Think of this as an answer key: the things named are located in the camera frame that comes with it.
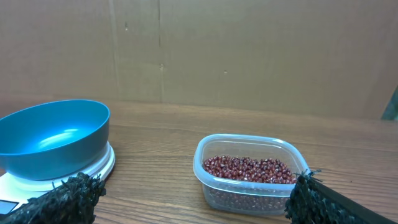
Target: teal plastic bowl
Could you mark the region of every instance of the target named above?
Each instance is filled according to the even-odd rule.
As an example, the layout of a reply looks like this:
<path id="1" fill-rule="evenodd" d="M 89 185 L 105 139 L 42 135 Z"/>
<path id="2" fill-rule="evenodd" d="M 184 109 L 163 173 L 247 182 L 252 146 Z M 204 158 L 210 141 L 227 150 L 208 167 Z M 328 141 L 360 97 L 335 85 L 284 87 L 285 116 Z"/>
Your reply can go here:
<path id="1" fill-rule="evenodd" d="M 109 135 L 109 108 L 92 100 L 33 106 L 0 119 L 0 167 L 29 180 L 74 173 L 95 160 Z"/>

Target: pile of red beans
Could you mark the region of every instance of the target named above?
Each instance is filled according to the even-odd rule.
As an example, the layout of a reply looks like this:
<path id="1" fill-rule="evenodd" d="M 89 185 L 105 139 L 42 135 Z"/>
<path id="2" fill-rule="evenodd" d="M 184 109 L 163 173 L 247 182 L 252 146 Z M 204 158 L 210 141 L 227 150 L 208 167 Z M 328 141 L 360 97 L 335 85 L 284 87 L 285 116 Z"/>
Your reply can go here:
<path id="1" fill-rule="evenodd" d="M 270 184 L 295 184 L 297 179 L 286 164 L 278 159 L 250 159 L 249 157 L 215 156 L 203 163 L 205 171 L 216 177 L 231 180 Z"/>
<path id="2" fill-rule="evenodd" d="M 250 159 L 249 157 L 215 156 L 204 161 L 203 168 L 211 175 L 249 182 L 295 184 L 297 179 L 286 164 L 278 159 Z M 205 186 L 210 203 L 225 208 L 250 212 L 280 211 L 288 197 L 245 195 Z"/>

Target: brown cardboard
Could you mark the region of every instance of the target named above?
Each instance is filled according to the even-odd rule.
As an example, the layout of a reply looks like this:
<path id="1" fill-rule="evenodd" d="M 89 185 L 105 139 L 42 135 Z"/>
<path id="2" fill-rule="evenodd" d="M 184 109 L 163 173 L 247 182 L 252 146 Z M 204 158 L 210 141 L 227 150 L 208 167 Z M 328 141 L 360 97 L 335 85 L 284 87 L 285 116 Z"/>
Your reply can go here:
<path id="1" fill-rule="evenodd" d="M 398 85 L 397 7 L 0 1 L 0 93 L 379 119 Z"/>
<path id="2" fill-rule="evenodd" d="M 110 3 L 114 4 L 120 98 L 160 102 L 158 0 L 110 0 Z"/>
<path id="3" fill-rule="evenodd" d="M 0 1 L 0 91 L 117 98 L 107 0 Z"/>
<path id="4" fill-rule="evenodd" d="M 397 1 L 160 3 L 165 102 L 380 118 L 398 84 Z"/>

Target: bowl rim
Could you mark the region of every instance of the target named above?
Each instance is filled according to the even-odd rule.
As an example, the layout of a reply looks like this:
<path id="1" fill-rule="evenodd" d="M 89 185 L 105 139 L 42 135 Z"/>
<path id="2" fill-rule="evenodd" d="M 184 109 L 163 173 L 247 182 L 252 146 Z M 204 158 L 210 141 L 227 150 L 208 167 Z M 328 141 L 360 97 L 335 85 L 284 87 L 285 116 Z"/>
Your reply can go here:
<path id="1" fill-rule="evenodd" d="M 207 173 L 204 168 L 202 167 L 202 153 L 205 144 L 213 140 L 221 140 L 221 139 L 235 139 L 235 140 L 253 140 L 253 141 L 262 141 L 273 143 L 278 146 L 283 146 L 286 150 L 290 151 L 291 153 L 295 154 L 299 159 L 299 163 L 303 167 L 303 172 L 308 174 L 310 169 L 308 167 L 307 162 L 301 155 L 298 149 L 296 149 L 293 145 L 288 143 L 287 141 L 270 138 L 270 137 L 263 137 L 263 136 L 251 136 L 251 135 L 244 135 L 244 134 L 212 134 L 205 138 L 203 138 L 196 149 L 195 156 L 193 158 L 193 172 L 195 173 L 196 177 L 200 182 L 203 184 L 218 190 L 223 190 L 226 192 L 231 193 L 239 193 L 239 194 L 248 194 L 248 195 L 261 195 L 258 193 L 260 190 L 282 190 L 282 191 L 291 191 L 293 190 L 295 184 L 268 184 L 268 183 L 257 183 L 257 182 L 248 182 L 242 180 L 229 180 L 221 177 L 213 176 Z M 220 184 L 223 184 L 227 187 L 218 187 Z M 247 189 L 245 192 L 240 192 L 238 190 L 230 190 L 229 187 L 239 187 L 240 189 Z M 273 197 L 288 197 L 289 195 L 272 195 Z"/>
<path id="2" fill-rule="evenodd" d="M 80 139 L 74 140 L 74 141 L 69 142 L 69 143 L 65 143 L 65 144 L 63 144 L 63 145 L 61 145 L 61 146 L 52 147 L 52 148 L 50 148 L 50 149 L 47 149 L 47 150 L 44 150 L 44 151 L 39 151 L 39 152 L 28 152 L 28 153 L 0 153 L 0 156 L 26 156 L 26 155 L 40 154 L 40 153 L 44 153 L 44 152 L 56 150 L 56 149 L 59 149 L 59 148 L 61 148 L 61 147 L 65 147 L 65 146 L 70 145 L 70 144 L 73 144 L 73 143 L 75 143 L 75 142 L 77 142 L 77 141 L 81 141 L 81 140 L 83 140 L 83 139 L 85 139 L 85 138 L 88 138 L 89 136 L 91 136 L 92 134 L 94 134 L 95 132 L 97 132 L 100 128 L 102 128 L 102 127 L 109 121 L 109 118 L 110 118 L 110 116 L 111 116 L 111 111 L 110 111 L 110 109 L 109 109 L 104 103 L 99 102 L 99 101 L 96 101 L 96 100 L 69 99 L 69 100 L 51 101 L 51 102 L 46 102 L 46 103 L 41 103 L 41 104 L 38 104 L 38 105 L 30 106 L 30 107 L 28 107 L 28 108 L 24 108 L 24 109 L 22 109 L 22 110 L 13 112 L 13 113 L 11 113 L 11 114 L 9 114 L 9 115 L 7 115 L 7 116 L 1 118 L 1 119 L 0 119 L 0 122 L 1 122 L 2 120 L 6 119 L 6 118 L 9 118 L 9 117 L 11 117 L 11 116 L 14 116 L 15 114 L 18 114 L 18 113 L 23 112 L 23 111 L 25 111 L 25 110 L 30 110 L 30 109 L 32 109 L 32 108 L 36 108 L 36 107 L 40 107 L 40 106 L 44 106 L 44 105 L 49 105 L 49 104 L 54 104 L 54 103 L 64 103 L 64 102 L 68 102 L 68 101 L 86 101 L 86 102 L 97 103 L 97 104 L 99 104 L 99 105 L 102 105 L 102 106 L 104 106 L 104 107 L 106 108 L 106 111 L 107 111 L 106 119 L 104 120 L 104 122 L 102 122 L 102 123 L 101 123 L 94 131 L 92 131 L 91 133 L 87 134 L 86 136 L 84 136 L 84 137 L 82 137 L 82 138 L 80 138 Z"/>

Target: scale base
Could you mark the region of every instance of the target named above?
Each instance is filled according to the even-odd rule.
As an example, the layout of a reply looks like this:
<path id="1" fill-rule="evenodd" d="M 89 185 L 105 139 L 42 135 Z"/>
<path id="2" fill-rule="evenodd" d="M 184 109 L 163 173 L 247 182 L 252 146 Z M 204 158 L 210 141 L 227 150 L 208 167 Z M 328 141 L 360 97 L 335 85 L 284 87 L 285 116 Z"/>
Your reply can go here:
<path id="1" fill-rule="evenodd" d="M 4 174 L 0 177 L 0 214 L 5 215 L 18 209 L 27 203 L 28 199 L 40 197 L 53 187 L 60 186 L 62 181 L 66 182 L 69 177 L 76 177 L 79 172 L 92 177 L 100 175 L 101 180 L 105 180 L 114 167 L 116 156 L 109 142 L 106 143 L 104 151 L 104 155 L 88 167 L 55 180 L 26 180 L 9 173 Z"/>

